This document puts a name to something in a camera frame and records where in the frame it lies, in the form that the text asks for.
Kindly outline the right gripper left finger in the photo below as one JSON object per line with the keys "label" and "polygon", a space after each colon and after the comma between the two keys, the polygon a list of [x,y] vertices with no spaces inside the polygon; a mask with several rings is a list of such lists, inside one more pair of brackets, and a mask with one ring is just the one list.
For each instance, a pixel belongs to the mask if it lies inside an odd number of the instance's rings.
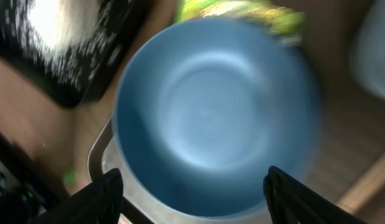
{"label": "right gripper left finger", "polygon": [[72,195],[68,200],[28,221],[30,224],[118,224],[123,179],[118,168]]}

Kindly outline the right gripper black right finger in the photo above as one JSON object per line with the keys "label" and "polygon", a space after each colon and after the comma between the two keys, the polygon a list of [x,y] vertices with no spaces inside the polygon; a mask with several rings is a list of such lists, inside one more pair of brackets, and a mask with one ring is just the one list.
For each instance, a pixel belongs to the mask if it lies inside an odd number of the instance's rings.
{"label": "right gripper black right finger", "polygon": [[273,224],[365,224],[276,166],[263,182]]}

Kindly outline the pile of white rice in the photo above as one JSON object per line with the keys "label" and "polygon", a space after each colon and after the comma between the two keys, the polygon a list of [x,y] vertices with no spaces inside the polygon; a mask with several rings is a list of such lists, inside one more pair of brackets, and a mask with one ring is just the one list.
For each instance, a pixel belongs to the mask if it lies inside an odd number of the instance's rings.
{"label": "pile of white rice", "polygon": [[0,1],[0,37],[54,82],[82,91],[117,32],[117,1]]}

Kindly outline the dark blue plate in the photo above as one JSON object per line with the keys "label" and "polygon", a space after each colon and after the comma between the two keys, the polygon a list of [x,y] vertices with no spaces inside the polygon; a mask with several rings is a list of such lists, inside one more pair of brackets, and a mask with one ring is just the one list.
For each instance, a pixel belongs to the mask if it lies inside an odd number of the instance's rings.
{"label": "dark blue plate", "polygon": [[306,175],[321,128],[318,80],[296,47],[228,18],[174,24],[119,80],[113,133],[141,187],[206,220],[257,214],[270,166]]}

